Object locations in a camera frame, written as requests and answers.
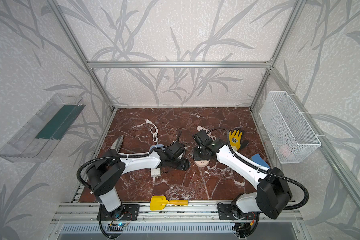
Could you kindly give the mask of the white charger plug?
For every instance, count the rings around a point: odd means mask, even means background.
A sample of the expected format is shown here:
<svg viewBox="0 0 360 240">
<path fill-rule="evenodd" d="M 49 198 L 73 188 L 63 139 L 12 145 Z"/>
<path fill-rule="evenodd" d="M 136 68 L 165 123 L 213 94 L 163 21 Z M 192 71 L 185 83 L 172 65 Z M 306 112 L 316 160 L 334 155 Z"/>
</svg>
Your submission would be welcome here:
<svg viewBox="0 0 360 240">
<path fill-rule="evenodd" d="M 159 178 L 160 176 L 161 176 L 160 168 L 151 169 L 151 177 L 153 178 L 153 183 L 155 183 L 156 179 Z"/>
</svg>

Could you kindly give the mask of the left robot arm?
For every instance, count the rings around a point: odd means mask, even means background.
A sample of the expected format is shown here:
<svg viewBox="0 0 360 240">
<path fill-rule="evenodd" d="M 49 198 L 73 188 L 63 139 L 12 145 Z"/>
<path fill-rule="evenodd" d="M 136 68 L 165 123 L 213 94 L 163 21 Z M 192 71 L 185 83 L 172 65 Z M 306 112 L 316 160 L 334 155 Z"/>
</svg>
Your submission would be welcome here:
<svg viewBox="0 0 360 240">
<path fill-rule="evenodd" d="M 100 203 L 100 214 L 105 210 L 110 219 L 116 220 L 126 212 L 116 190 L 116 183 L 122 175 L 143 169 L 173 168 L 186 171 L 189 167 L 185 145 L 173 142 L 167 146 L 154 145 L 147 153 L 140 154 L 129 155 L 109 150 L 102 157 L 81 165 L 76 177 Z"/>
</svg>

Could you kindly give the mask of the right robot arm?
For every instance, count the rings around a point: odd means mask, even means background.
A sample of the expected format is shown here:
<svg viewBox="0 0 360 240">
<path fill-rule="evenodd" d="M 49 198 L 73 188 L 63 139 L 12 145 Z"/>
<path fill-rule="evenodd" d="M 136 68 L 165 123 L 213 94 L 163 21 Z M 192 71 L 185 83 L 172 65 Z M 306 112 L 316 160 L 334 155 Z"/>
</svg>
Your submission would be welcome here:
<svg viewBox="0 0 360 240">
<path fill-rule="evenodd" d="M 257 164 L 234 150 L 229 142 L 213 140 L 208 133 L 201 130 L 193 135 L 197 143 L 193 149 L 194 161 L 215 159 L 233 169 L 256 189 L 255 193 L 241 194 L 231 202 L 232 215 L 236 219 L 241 220 L 248 213 L 263 213 L 275 220 L 282 211 L 299 209 L 308 202 L 309 191 L 303 184 L 286 177 L 279 168 Z M 289 183 L 304 193 L 303 199 L 292 206 L 288 206 L 293 198 Z"/>
</svg>

